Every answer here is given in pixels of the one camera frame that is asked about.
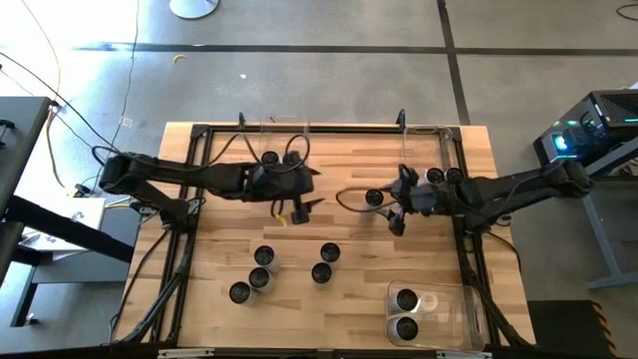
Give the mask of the grey metal desk frame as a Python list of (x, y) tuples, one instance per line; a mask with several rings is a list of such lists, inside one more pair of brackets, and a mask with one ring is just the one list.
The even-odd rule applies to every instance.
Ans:
[(595, 185), (582, 203), (609, 271), (590, 289), (638, 284), (638, 169), (628, 177), (612, 173), (636, 159), (638, 137), (585, 168)]

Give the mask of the black aluminium table frame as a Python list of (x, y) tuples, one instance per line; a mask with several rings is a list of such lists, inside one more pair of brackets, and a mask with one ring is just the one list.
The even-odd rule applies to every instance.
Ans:
[[(367, 187), (393, 180), (402, 162), (403, 135), (390, 126), (318, 126), (311, 130), (309, 164), (315, 205), (306, 224), (283, 226), (265, 203), (209, 196), (203, 205), (193, 261), (182, 290), (168, 302), (150, 340), (214, 349), (387, 349), (385, 297), (396, 279), (458, 284), (461, 273), (452, 222), (441, 216), (407, 218), (393, 236), (378, 216), (358, 213)], [(315, 285), (311, 268), (320, 248), (341, 249), (333, 277)], [(270, 293), (253, 306), (234, 304), (230, 286), (248, 282), (259, 266), (254, 251), (271, 246), (280, 269)]]

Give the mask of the black computer with coloured lights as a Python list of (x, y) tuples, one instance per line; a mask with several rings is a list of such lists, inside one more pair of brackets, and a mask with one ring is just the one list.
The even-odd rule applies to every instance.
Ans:
[(638, 90), (592, 91), (534, 142), (542, 165), (578, 160), (588, 166), (638, 137)]

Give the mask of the white can blue palm print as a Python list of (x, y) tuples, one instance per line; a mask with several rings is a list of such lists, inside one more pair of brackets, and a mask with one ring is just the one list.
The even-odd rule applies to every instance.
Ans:
[(411, 312), (419, 304), (416, 292), (409, 288), (402, 288), (391, 293), (388, 297), (388, 311), (391, 315)]
[(254, 267), (248, 275), (250, 286), (262, 294), (270, 293), (275, 284), (274, 276), (264, 267)]
[(279, 259), (275, 250), (269, 245), (260, 245), (254, 251), (255, 262), (268, 270), (271, 274), (277, 274), (280, 269)]
[(387, 323), (387, 336), (397, 345), (409, 345), (419, 334), (417, 322), (409, 316), (393, 317)]

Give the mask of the dark grey desk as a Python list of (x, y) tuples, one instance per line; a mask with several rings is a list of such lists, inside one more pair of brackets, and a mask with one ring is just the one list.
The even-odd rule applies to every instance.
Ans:
[(10, 325), (24, 326), (38, 288), (37, 267), (50, 253), (19, 244), (26, 227), (92, 252), (129, 263), (134, 248), (110, 235), (56, 214), (14, 193), (54, 101), (47, 97), (0, 97), (0, 284), (13, 261), (31, 267)]

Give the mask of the clear plastic bin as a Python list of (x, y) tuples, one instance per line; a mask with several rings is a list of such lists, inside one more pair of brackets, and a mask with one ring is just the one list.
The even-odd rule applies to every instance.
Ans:
[(308, 162), (311, 143), (309, 138), (310, 123), (307, 117), (293, 115), (265, 115), (260, 122), (259, 152), (274, 151), (279, 155), (279, 163), (267, 167), (276, 172), (291, 172), (294, 167), (282, 163), (283, 156), (290, 151), (297, 151), (301, 161)]
[(403, 132), (402, 160), (414, 168), (419, 182), (427, 182), (425, 172), (439, 168), (444, 173), (453, 166), (453, 132), (448, 127), (410, 127)]
[[(419, 297), (411, 312), (391, 315), (388, 297), (394, 291), (409, 288)], [(419, 326), (418, 336), (405, 348), (444, 351), (481, 352), (488, 343), (488, 330), (478, 292), (460, 284), (438, 284), (393, 280), (385, 297), (387, 323), (393, 317), (409, 316)]]

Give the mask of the black box with yellow stripes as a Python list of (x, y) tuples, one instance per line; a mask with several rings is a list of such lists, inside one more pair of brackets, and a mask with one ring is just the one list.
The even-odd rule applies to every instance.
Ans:
[(592, 300), (530, 300), (529, 316), (542, 349), (618, 357), (602, 306)]

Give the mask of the white round stand base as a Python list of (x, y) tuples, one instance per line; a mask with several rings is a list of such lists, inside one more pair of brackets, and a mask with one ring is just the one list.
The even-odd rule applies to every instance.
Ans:
[(210, 15), (218, 4), (219, 0), (169, 0), (169, 10), (178, 18), (194, 20)]

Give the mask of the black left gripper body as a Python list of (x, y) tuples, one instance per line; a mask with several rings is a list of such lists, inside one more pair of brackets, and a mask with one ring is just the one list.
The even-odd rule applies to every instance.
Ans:
[(293, 199), (314, 190), (314, 176), (294, 171), (279, 174), (255, 166), (247, 172), (243, 189), (243, 201), (271, 201)]

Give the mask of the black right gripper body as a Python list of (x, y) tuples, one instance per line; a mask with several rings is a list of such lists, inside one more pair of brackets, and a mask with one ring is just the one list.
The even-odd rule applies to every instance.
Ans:
[(395, 180), (392, 183), (392, 198), (398, 203), (401, 212), (406, 214), (453, 216), (457, 213), (454, 189), (446, 183), (410, 185)]

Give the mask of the white paper sheet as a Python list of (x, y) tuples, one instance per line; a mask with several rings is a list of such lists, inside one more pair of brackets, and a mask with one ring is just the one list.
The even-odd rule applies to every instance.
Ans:
[[(99, 229), (104, 216), (105, 205), (106, 200), (101, 197), (64, 197), (45, 200), (42, 207), (93, 229)], [(23, 230), (21, 244), (40, 251), (86, 251), (86, 248), (29, 226)]]

